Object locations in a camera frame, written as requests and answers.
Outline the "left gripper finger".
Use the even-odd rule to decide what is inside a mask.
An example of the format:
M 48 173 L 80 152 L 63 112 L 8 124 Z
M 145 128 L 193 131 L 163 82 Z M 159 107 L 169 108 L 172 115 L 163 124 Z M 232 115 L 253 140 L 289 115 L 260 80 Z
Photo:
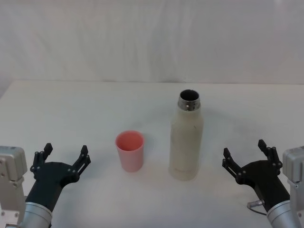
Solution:
M 33 164 L 30 167 L 30 171 L 34 174 L 34 178 L 36 178 L 36 174 L 45 163 L 47 157 L 53 151 L 52 144 L 49 142 L 45 145 L 44 149 L 40 152 L 35 152 Z
M 68 168 L 68 183 L 78 182 L 80 175 L 91 163 L 90 156 L 88 154 L 88 148 L 83 145 L 78 159 Z

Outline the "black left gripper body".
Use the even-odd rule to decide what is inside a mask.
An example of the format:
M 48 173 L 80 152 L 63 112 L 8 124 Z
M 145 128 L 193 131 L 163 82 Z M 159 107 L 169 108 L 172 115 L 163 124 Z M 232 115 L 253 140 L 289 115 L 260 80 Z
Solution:
M 35 183 L 26 202 L 36 203 L 53 211 L 63 188 L 79 180 L 79 174 L 73 166 L 62 162 L 33 164 L 30 168 Z

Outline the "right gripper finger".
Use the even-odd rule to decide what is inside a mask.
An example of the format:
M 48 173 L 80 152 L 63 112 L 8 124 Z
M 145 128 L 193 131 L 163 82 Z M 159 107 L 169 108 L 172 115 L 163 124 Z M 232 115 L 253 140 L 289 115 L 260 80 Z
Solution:
M 240 167 L 232 158 L 228 148 L 224 148 L 224 159 L 222 167 L 224 167 L 236 180 L 237 183 L 246 183 L 245 167 Z
M 268 147 L 263 139 L 260 139 L 258 141 L 258 147 L 267 157 L 267 160 L 271 163 L 271 165 L 276 169 L 277 175 L 279 175 L 280 169 L 283 165 L 282 162 L 279 160 L 276 147 Z

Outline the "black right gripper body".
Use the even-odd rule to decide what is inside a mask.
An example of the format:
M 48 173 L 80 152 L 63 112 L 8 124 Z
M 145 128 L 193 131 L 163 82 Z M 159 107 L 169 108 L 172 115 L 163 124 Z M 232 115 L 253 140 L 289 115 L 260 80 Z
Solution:
M 236 171 L 236 182 L 250 186 L 263 201 L 265 209 L 290 200 L 290 195 L 280 179 L 279 170 L 269 161 L 260 160 L 251 162 Z

